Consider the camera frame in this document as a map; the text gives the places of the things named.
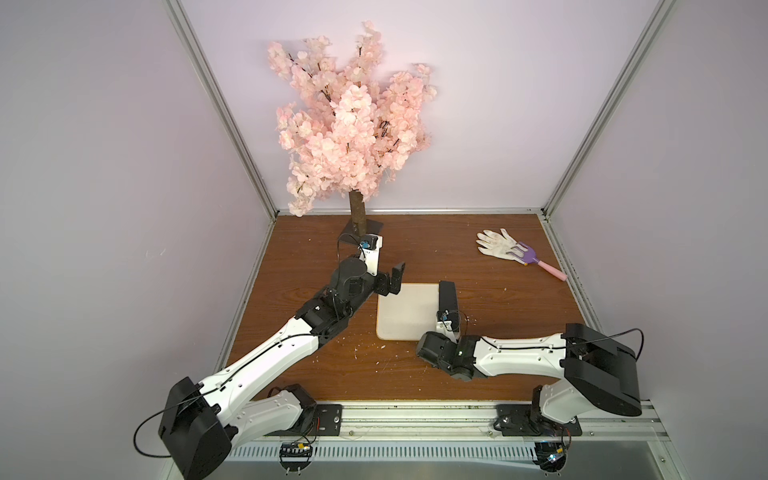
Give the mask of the white cutting board orange rim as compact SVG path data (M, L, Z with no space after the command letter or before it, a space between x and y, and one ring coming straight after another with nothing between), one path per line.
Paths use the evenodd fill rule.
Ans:
M418 341L436 330L438 306L437 283L404 283L398 294L378 297L376 335L385 341Z

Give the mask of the black kitchen knife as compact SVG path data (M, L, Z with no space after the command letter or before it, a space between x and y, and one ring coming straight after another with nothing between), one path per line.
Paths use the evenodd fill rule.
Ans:
M458 296L454 282L441 280L438 284L438 311L457 310L459 313Z

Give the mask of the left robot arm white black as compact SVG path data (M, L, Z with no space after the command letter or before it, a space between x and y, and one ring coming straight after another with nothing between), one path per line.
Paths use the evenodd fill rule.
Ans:
M316 402L298 385L253 398L283 372L343 332L373 294L397 295L405 263L377 271L378 261L348 257L329 284L306 301L273 336L248 354L199 382L184 377L157 412L158 436L184 479L204 479L233 448L274 432L301 434Z

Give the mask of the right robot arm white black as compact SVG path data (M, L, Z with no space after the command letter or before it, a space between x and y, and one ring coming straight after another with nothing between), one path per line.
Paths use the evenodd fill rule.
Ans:
M535 419L565 425L594 409L623 417L641 415L638 354L584 324L532 339L466 335L455 339L424 333L417 355L430 366L463 381L503 375L552 378L535 390Z

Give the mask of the right circuit board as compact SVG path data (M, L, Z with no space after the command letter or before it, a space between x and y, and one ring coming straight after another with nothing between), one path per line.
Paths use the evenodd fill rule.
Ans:
M537 442L533 463L545 473L559 473L567 462L567 449L562 443Z

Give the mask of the circuit board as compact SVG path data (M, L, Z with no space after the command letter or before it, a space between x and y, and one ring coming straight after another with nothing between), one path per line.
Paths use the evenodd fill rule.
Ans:
M567 462L567 449L562 443L537 442L533 463L545 473L559 473Z
M314 447L309 443L283 443L278 452L278 461L286 474L301 474L312 463Z

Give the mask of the left circuit board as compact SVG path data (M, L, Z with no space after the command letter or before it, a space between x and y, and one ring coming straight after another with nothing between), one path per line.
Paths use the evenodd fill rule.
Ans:
M309 443L283 443L278 452L278 461L286 474L301 474L312 463L314 447Z

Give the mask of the white work glove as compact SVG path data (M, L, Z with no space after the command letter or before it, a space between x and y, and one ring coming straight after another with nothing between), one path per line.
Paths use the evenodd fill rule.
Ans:
M478 251L483 255L522 264L523 252L519 248L519 243L504 228L499 232L492 230L478 232L476 243Z

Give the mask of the purple pink toy rake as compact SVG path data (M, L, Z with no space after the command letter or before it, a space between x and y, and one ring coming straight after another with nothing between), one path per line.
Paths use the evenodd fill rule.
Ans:
M539 259L536 251L531 246L518 242L513 251L524 265L537 265L563 282L568 279L568 276L564 272Z

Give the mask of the pink cherry blossom tree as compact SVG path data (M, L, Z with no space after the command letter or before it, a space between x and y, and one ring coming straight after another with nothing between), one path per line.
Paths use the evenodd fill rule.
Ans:
M382 182L429 146L422 112L437 96L426 64L377 80L381 34L370 21L363 28L343 67L328 53L325 36L306 39L296 52L278 42L267 48L270 69L300 98L276 111L279 144L290 155L289 211L301 217L339 193L349 200L357 238L373 231L365 207Z

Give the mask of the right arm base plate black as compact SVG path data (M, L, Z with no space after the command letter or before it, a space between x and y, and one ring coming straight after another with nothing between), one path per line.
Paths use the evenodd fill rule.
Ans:
M499 404L496 413L492 427L503 436L578 437L583 434L577 419L566 424L554 422L533 404Z

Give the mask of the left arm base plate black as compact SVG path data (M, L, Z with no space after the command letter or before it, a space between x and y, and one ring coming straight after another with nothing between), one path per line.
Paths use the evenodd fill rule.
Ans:
M315 407L305 409L292 427L287 430L270 432L268 436L337 437L341 434L342 419L342 404L321 403Z

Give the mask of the aluminium front rail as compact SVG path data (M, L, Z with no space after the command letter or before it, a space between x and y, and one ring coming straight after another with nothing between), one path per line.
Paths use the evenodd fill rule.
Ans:
M336 435L309 433L317 442L330 441L511 441L494 428L495 401L344 401ZM649 402L638 417L599 410L578 417L581 433L543 435L538 439L577 441L668 441L661 419Z

